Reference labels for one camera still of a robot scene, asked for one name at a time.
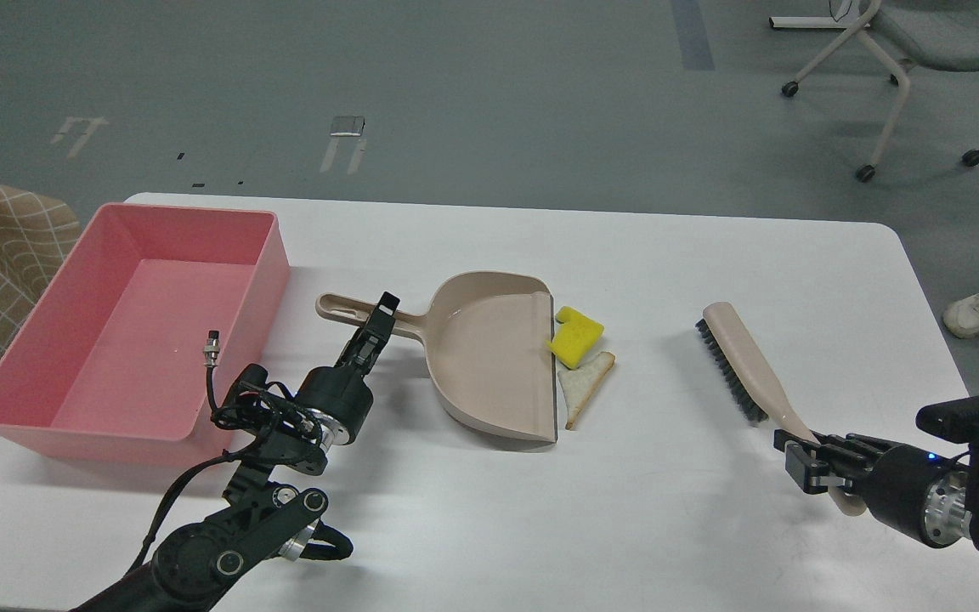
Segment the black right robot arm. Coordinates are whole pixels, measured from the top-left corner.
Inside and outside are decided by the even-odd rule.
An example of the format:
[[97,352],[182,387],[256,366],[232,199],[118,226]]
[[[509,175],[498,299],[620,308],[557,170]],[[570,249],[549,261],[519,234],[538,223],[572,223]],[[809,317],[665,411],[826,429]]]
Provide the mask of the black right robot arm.
[[774,448],[808,495],[835,489],[857,496],[878,522],[940,549],[968,539],[979,551],[979,395],[920,408],[924,433],[964,445],[938,456],[908,443],[850,433],[804,435],[779,429]]

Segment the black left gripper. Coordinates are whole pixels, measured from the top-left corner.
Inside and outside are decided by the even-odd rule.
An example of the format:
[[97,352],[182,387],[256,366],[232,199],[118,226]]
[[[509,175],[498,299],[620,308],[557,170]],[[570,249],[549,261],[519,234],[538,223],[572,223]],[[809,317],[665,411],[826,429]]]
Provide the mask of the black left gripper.
[[400,299],[385,292],[370,311],[364,325],[356,330],[343,348],[337,365],[320,365],[312,369],[300,384],[295,402],[308,410],[331,419],[333,433],[350,445],[357,440],[373,402],[365,383],[378,356],[388,345],[395,330],[395,311]]

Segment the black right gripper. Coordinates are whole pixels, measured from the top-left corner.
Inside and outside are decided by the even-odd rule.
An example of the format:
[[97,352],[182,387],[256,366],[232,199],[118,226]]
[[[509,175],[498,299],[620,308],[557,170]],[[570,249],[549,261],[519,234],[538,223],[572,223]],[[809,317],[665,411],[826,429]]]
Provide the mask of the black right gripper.
[[[796,435],[774,431],[774,448],[784,451],[784,469],[808,495],[838,490],[858,495],[873,518],[921,543],[952,543],[939,526],[928,525],[929,497],[948,473],[945,458],[906,443],[870,435]],[[867,473],[868,464],[874,464]]]

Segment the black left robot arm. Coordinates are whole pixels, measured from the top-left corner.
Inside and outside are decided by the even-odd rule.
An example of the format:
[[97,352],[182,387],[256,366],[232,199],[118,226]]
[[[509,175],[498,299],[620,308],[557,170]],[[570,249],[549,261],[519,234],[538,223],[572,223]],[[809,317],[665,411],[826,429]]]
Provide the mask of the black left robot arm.
[[[272,558],[334,561],[348,558],[351,541],[323,523],[329,496],[276,483],[276,468],[318,476],[327,451],[354,442],[370,413],[365,377],[396,326],[398,298],[384,293],[343,348],[337,363],[314,368],[297,392],[246,365],[221,402],[214,372],[220,336],[211,331],[206,357],[207,403],[214,426],[244,431],[252,441],[188,468],[162,497],[143,545],[116,584],[79,605],[82,611],[210,611],[249,572]],[[225,508],[180,526],[163,541],[158,530],[186,485],[202,470],[232,464]]]

